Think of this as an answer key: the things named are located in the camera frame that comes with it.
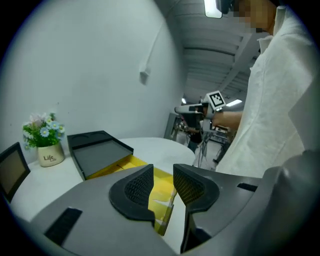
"flower pot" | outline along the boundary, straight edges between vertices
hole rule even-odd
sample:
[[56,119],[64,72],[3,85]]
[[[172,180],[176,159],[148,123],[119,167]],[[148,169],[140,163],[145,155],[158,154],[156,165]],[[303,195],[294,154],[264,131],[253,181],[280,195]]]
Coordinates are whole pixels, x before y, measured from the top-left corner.
[[38,147],[38,160],[42,167],[55,166],[65,159],[60,142],[52,146]]

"white table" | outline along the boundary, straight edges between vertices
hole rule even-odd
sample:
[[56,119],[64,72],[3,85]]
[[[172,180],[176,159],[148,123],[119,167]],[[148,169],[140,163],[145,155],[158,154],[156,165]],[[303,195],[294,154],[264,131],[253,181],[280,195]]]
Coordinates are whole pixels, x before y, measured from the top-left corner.
[[[195,155],[186,146],[164,138],[126,138],[120,139],[134,149],[133,155],[153,164],[155,167],[173,174],[173,164],[192,165]],[[31,173],[16,191],[11,209],[19,217],[31,221],[43,208],[83,182],[79,172],[66,152],[65,160],[51,167],[41,167],[33,162],[28,165]],[[163,239],[177,253],[183,240],[185,228],[185,205],[177,194],[174,208]]]

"white wall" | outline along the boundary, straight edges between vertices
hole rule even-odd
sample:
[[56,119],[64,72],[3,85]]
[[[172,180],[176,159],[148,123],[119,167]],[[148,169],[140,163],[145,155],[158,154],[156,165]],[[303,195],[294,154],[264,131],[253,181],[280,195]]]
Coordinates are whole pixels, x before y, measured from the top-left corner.
[[[186,83],[183,48],[152,0],[45,2],[15,37],[0,75],[0,151],[22,143],[31,113],[56,111],[68,135],[163,137]],[[150,59],[147,85],[139,79]],[[35,152],[25,153],[28,162]]]

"green leaves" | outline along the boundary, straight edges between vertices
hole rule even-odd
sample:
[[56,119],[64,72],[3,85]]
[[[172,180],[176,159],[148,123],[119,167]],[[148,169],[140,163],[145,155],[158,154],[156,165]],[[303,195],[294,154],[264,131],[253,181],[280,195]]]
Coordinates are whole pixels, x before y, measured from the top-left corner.
[[[55,114],[49,114],[52,120],[56,120]],[[49,135],[47,137],[41,136],[41,128],[47,127]],[[42,121],[41,125],[36,125],[34,122],[31,124],[24,125],[22,130],[26,132],[24,134],[25,142],[28,143],[30,148],[34,147],[48,147],[57,144],[60,139],[56,137],[56,130],[51,129],[45,120]]]

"white flower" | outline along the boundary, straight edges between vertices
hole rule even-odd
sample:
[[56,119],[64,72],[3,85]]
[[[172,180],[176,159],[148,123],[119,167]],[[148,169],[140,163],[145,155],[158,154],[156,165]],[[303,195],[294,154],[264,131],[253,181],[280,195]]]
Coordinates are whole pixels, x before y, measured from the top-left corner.
[[43,117],[39,114],[31,114],[30,121],[35,124],[35,126],[39,127],[43,123]]
[[28,138],[28,139],[33,139],[34,137],[29,133],[29,132],[27,132],[27,131],[22,131],[22,133],[23,133],[23,135],[26,137],[26,138]]
[[52,117],[50,115],[47,115],[44,119],[47,125],[50,125],[52,123]]
[[62,124],[60,124],[60,125],[59,125],[59,129],[58,129],[58,131],[59,131],[59,133],[64,134],[64,133],[65,133],[65,131],[66,131],[65,126],[64,126],[64,125],[62,125]]
[[40,119],[42,121],[45,121],[47,116],[48,116],[47,113],[43,113],[42,115],[40,115]]

